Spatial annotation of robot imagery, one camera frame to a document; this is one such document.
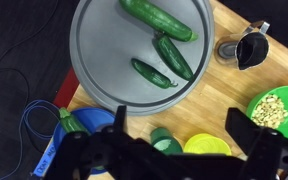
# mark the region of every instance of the cucumber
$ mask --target cucumber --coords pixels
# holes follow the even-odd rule
[[[153,45],[164,63],[179,77],[192,81],[194,74],[180,51],[165,35],[157,36]]]
[[[179,41],[197,39],[191,28],[147,0],[119,0],[122,8],[153,29]]]
[[[150,81],[156,86],[162,89],[167,89],[170,87],[177,87],[177,84],[172,84],[171,80],[168,77],[164,76],[162,73],[157,71],[152,66],[135,58],[131,59],[131,63],[134,69],[140,75],[142,75],[146,80]]]

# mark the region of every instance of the black floor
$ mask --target black floor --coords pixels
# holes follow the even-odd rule
[[[220,0],[250,22],[266,20],[268,34],[288,47],[288,0]]]
[[[14,44],[37,32],[51,16],[57,0],[0,0],[0,56]],[[20,70],[28,79],[30,98],[51,101],[71,67],[69,32],[78,0],[59,0],[54,16],[36,36],[11,49],[1,68]],[[15,72],[0,73],[0,177],[13,170],[19,157],[18,125],[27,94],[25,81]],[[52,118],[32,114],[32,124],[51,133]],[[24,133],[24,159],[19,171],[8,179],[26,179],[41,154]],[[37,141],[39,148],[46,142]]]

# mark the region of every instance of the blue plate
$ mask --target blue plate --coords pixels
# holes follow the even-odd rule
[[[114,122],[114,115],[111,113],[99,109],[99,108],[80,108],[71,112],[91,133],[95,133],[98,128],[102,128],[105,125],[110,125]],[[54,135],[53,142],[55,149],[57,150],[61,144],[62,139],[65,136],[65,131],[60,124],[57,124]],[[106,172],[106,170],[92,169],[91,174],[101,174]]]

